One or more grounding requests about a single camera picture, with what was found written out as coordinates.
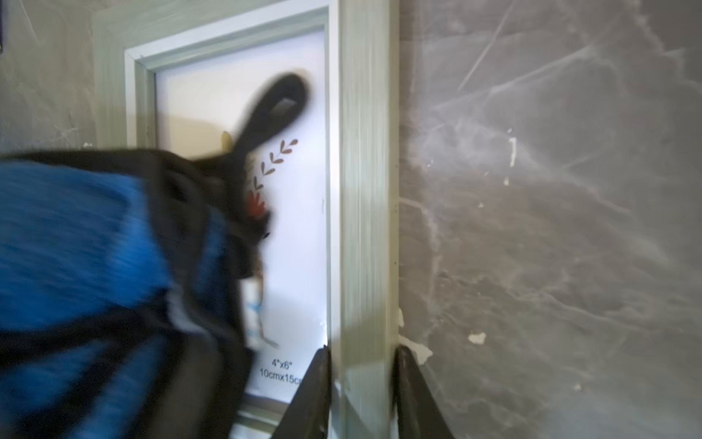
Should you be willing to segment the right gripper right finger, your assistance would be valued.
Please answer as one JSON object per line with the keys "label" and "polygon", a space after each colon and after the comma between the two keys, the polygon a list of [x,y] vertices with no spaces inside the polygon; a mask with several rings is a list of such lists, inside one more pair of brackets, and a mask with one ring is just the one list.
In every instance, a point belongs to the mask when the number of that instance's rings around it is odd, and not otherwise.
{"label": "right gripper right finger", "polygon": [[398,416],[399,439],[453,438],[417,360],[403,345],[399,345],[395,353],[393,401]]}

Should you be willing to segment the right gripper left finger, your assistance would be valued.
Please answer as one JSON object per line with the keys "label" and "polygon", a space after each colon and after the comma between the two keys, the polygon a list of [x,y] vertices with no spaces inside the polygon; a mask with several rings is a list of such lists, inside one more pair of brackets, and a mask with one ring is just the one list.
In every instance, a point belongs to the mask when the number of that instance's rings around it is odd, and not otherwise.
{"label": "right gripper left finger", "polygon": [[271,439],[327,439],[332,394],[329,347],[316,351]]}

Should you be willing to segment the blue microfiber cloth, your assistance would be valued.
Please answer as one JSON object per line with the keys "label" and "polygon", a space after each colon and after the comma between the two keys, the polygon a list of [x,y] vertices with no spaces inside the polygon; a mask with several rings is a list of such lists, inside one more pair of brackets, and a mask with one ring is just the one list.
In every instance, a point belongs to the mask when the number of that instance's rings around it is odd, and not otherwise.
{"label": "blue microfiber cloth", "polygon": [[260,343],[271,217],[247,162],[305,110],[275,79],[225,152],[1,160],[1,435],[227,438]]}

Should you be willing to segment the grey-green picture frame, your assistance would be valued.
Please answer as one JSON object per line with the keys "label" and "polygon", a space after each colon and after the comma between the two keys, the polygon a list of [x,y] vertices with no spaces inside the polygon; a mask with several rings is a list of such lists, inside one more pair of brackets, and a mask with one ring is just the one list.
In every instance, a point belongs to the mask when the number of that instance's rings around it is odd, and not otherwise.
{"label": "grey-green picture frame", "polygon": [[388,438],[398,342],[399,5],[133,1],[93,17],[100,147],[156,145],[155,75],[323,29],[329,435]]}

